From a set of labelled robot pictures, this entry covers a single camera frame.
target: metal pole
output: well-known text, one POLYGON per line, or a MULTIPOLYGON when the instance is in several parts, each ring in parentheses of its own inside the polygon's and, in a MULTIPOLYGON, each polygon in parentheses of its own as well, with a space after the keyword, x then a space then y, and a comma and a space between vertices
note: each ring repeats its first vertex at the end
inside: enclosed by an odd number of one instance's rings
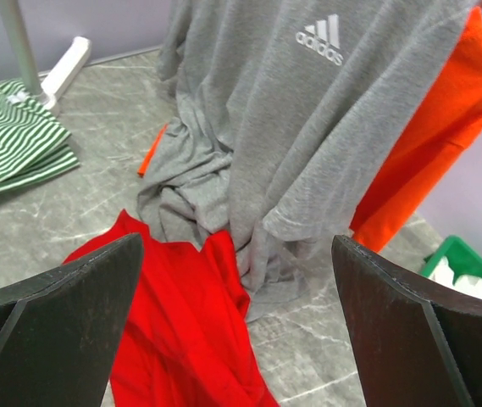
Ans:
POLYGON ((26 89, 32 95, 46 98, 39 81, 36 61, 31 52, 30 40, 20 11, 19 0, 0 0, 0 15, 14 54, 19 61, 19 70, 26 89))

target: gray adidas garment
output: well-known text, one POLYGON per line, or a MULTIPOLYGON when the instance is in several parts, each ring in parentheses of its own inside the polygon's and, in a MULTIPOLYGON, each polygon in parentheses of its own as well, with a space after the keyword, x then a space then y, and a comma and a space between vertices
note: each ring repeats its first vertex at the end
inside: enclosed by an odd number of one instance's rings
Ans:
POLYGON ((229 229, 249 319, 305 289, 286 261, 344 233, 454 48, 472 0, 179 0, 158 73, 177 76, 138 198, 164 241, 229 229))

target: orange garment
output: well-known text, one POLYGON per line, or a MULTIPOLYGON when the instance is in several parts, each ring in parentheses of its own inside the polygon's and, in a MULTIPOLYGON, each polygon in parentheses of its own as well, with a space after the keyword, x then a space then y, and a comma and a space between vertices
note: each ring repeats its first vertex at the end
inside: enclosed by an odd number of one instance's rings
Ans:
POLYGON ((353 238, 380 251, 482 131, 482 10, 464 33, 351 223, 353 238))
POLYGON ((139 176, 144 176, 145 172, 147 172, 147 168, 150 165, 150 160, 152 159, 152 156, 156 153, 156 148, 158 147, 158 144, 166 130, 167 125, 162 127, 162 130, 160 130, 158 135, 156 136, 156 140, 154 140, 154 143, 150 147, 150 150, 148 150, 147 156, 144 160, 142 160, 141 167, 139 167, 139 170, 137 171, 137 174, 139 174, 139 176))

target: green and white stripes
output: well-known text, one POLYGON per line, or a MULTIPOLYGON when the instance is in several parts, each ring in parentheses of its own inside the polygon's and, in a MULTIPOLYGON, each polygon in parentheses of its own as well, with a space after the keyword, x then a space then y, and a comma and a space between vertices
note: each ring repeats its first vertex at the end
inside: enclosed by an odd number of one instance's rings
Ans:
POLYGON ((0 192, 58 176, 79 165, 69 132, 20 81, 0 84, 0 192))

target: green basket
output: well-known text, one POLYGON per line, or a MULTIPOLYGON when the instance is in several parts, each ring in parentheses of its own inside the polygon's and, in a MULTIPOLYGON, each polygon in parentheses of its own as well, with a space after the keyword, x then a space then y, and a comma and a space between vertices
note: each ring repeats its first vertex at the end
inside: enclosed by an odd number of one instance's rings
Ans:
POLYGON ((432 256, 425 259, 427 264, 421 270, 421 275, 429 277, 443 257, 447 258, 455 273, 454 284, 463 275, 482 278, 482 258, 457 236, 449 236, 432 256))

